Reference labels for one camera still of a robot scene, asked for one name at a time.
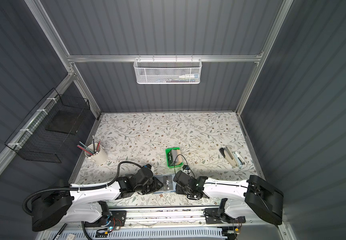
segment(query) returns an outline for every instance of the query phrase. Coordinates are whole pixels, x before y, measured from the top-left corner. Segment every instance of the gray corrugated wall panel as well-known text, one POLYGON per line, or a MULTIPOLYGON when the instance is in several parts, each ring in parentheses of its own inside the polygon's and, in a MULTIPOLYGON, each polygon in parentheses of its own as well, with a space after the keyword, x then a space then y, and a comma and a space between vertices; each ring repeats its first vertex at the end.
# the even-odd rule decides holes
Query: gray corrugated wall panel
MULTIPOLYGON (((75 84, 71 84, 65 95, 81 97, 75 84)), ((85 141, 94 123, 94 116, 89 112, 77 132, 75 144, 85 141)), ((47 188, 59 179, 68 180, 81 151, 70 147, 62 163, 25 161, 16 156, 0 176, 0 239, 34 239, 31 231, 31 217, 23 212, 23 199, 32 192, 47 188)))
POLYGON ((242 118, 297 236, 346 239, 346 1, 293 3, 242 118))
POLYGON ((72 55, 259 54, 280 0, 43 1, 72 55))
POLYGON ((24 1, 0 1, 0 152, 67 72, 24 1))
POLYGON ((203 63, 199 84, 138 84, 132 63, 76 63, 103 112, 234 110, 254 63, 203 63))

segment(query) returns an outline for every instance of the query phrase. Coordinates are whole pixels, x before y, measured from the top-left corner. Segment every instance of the floral tablecloth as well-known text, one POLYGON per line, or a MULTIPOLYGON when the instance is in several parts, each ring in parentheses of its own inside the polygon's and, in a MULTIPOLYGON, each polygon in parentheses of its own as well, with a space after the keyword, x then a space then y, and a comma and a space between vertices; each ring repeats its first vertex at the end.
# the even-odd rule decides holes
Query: floral tablecloth
MULTIPOLYGON (((155 175, 173 174, 166 163, 165 149, 180 147, 195 176, 221 180, 248 179, 257 175, 235 113, 105 113, 95 133, 108 153, 107 161, 96 165, 85 159, 77 183, 107 182, 114 178, 120 161, 154 166, 155 175), (232 168, 218 149, 229 146, 247 162, 232 168)), ((121 165, 120 176, 134 174, 137 166, 121 165)), ((189 200, 175 193, 138 195, 108 201, 109 205, 216 205, 220 199, 189 200)))

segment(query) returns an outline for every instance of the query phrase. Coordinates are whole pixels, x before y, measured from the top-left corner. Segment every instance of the green tray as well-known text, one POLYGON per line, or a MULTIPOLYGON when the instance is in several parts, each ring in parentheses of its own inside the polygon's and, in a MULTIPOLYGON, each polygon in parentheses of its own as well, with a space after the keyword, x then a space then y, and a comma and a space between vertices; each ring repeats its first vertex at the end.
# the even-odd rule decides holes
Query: green tray
POLYGON ((176 167, 181 167, 181 166, 183 166, 184 165, 184 162, 182 162, 182 163, 180 163, 179 165, 175 165, 175 166, 169 166, 169 158, 168 158, 168 156, 167 156, 167 154, 171 151, 171 150, 179 150, 180 148, 179 147, 171 147, 171 148, 167 148, 166 150, 165 150, 165 152, 166 152, 166 165, 167 165, 167 167, 168 168, 176 168, 176 167))

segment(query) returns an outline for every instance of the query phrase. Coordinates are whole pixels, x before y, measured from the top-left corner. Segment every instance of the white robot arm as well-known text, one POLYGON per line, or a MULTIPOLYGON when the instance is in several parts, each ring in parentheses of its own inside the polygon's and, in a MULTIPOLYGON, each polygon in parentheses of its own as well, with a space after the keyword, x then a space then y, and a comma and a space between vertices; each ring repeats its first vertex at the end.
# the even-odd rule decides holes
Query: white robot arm
POLYGON ((111 212, 103 200, 114 200, 131 197, 133 193, 148 194, 159 190, 163 184, 153 177, 153 167, 150 164, 140 166, 140 169, 129 177, 116 177, 106 183, 68 184, 60 180, 48 189, 43 189, 29 195, 23 202, 23 210, 32 216, 34 232, 48 229, 59 222, 89 222, 97 221, 99 226, 110 222, 111 212), (27 207, 31 201, 31 210, 27 207))
POLYGON ((176 193, 185 194, 188 199, 222 198, 218 217, 224 222, 257 215, 268 223, 282 223, 284 194, 256 175, 251 175, 249 180, 224 181, 208 177, 195 179, 178 171, 173 180, 178 185, 176 193))

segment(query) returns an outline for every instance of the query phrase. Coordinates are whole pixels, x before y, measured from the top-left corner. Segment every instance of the black wire basket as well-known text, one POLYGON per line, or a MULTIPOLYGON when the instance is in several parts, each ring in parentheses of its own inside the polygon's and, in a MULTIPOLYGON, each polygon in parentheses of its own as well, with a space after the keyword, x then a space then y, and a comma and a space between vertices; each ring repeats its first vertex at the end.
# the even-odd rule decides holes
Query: black wire basket
POLYGON ((89 111, 87 99, 57 95, 37 110, 27 128, 19 130, 16 141, 12 142, 12 134, 5 145, 24 160, 61 163, 89 111))

